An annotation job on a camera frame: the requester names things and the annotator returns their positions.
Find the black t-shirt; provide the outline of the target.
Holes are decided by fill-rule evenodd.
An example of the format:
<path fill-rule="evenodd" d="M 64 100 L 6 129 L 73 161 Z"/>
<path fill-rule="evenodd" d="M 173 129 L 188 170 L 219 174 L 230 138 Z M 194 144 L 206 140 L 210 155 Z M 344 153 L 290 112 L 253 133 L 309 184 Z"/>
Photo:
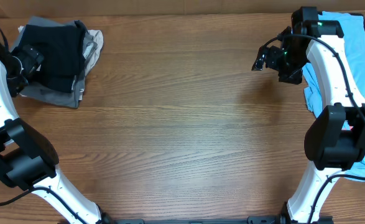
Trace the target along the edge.
<path fill-rule="evenodd" d="M 80 24 L 44 27 L 26 25 L 14 52 L 32 47 L 43 56 L 40 69 L 34 70 L 29 81 L 51 90 L 71 93 L 74 83 L 83 70 L 83 39 L 86 29 Z"/>

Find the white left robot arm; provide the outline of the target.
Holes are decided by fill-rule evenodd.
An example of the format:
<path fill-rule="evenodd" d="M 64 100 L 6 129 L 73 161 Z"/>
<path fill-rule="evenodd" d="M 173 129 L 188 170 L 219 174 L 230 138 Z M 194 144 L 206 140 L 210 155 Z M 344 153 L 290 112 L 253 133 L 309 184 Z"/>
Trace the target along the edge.
<path fill-rule="evenodd" d="M 66 178 L 51 142 L 16 112 L 12 99 L 29 84 L 43 59 L 30 45 L 10 52 L 7 41 L 0 42 L 0 181 L 22 190 L 0 207 L 35 194 L 69 223 L 114 223 Z"/>

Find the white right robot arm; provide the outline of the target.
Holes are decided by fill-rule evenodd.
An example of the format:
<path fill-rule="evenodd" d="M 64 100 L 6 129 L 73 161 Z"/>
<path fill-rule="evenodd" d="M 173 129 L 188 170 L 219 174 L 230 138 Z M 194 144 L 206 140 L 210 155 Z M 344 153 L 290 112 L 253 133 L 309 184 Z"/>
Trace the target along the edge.
<path fill-rule="evenodd" d="M 323 111 L 304 140 L 307 168 L 297 190 L 281 212 L 249 217 L 249 223 L 331 223 L 320 210 L 335 183 L 348 177 L 365 156 L 365 98 L 354 81 L 346 59 L 344 32 L 338 21 L 320 20 L 315 7 L 301 7 L 291 25 L 277 36 L 280 47 L 266 42 L 259 48 L 254 71 L 271 68 L 279 81 L 299 84 L 303 67 L 315 71 Z"/>

